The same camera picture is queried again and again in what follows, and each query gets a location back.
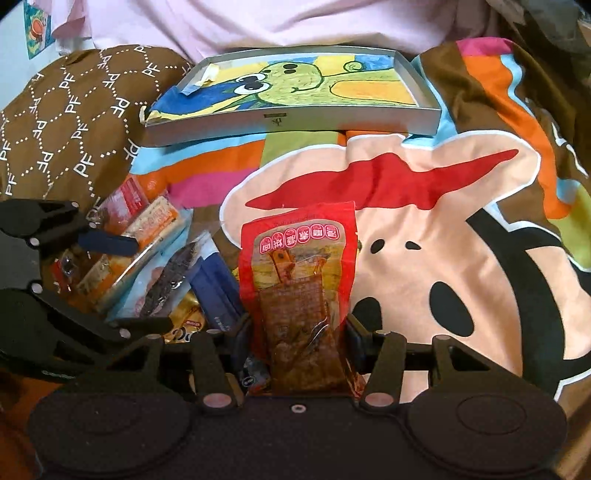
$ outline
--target brown fabric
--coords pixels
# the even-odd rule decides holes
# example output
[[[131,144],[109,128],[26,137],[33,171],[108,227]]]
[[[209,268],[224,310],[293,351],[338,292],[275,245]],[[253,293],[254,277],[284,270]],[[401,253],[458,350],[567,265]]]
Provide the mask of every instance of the brown fabric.
[[[0,199],[98,204],[137,155],[140,108],[190,66],[167,48],[138,45],[76,52],[47,66],[0,112]]]

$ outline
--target children's drawing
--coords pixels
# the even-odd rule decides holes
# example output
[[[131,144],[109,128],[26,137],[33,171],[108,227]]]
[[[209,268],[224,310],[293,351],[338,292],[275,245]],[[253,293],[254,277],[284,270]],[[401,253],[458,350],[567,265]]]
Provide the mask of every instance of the children's drawing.
[[[25,15],[25,34],[29,59],[51,45],[55,39],[51,36],[51,17],[43,10],[23,2]]]
[[[217,66],[213,81],[183,93],[172,89],[152,109],[199,116],[273,106],[417,104],[387,55],[273,55]]]
[[[245,96],[223,110],[253,100],[281,106],[415,104],[394,68],[364,70],[362,63],[349,61],[343,69],[325,76],[310,63],[269,65],[236,79],[234,93]]]

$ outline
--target red snack bag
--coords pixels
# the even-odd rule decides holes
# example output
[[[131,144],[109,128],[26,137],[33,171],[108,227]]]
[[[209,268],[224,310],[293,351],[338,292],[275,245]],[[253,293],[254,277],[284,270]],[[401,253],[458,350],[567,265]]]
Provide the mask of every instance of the red snack bag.
[[[343,322],[355,276],[355,205],[322,203],[247,223],[240,297],[274,394],[351,393]]]
[[[130,175],[100,205],[98,212],[102,219],[102,228],[109,233],[121,235],[148,205],[142,187]]]

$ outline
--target white wall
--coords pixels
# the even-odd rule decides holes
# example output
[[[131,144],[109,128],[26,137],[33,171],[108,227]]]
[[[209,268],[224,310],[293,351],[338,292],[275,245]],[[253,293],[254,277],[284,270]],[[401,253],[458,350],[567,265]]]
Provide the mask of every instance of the white wall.
[[[0,110],[21,93],[27,82],[42,68],[59,57],[58,42],[29,60],[25,40],[22,2],[0,20]],[[77,49],[93,48],[89,40],[72,42]]]

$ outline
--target blue package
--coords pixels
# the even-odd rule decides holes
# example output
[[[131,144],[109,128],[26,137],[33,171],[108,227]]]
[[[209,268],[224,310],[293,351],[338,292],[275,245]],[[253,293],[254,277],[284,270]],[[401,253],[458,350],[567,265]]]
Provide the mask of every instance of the blue package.
[[[240,301],[240,286],[222,256],[219,253],[210,255],[205,259],[204,267],[210,278],[220,285],[238,316],[242,317],[246,310]]]
[[[205,260],[199,258],[193,267],[191,277],[187,275],[187,278],[190,278],[191,289],[203,309],[209,327],[228,332],[239,322],[242,315],[234,308],[226,292],[216,280],[214,272],[218,265],[215,261],[209,261],[216,255],[209,255]]]

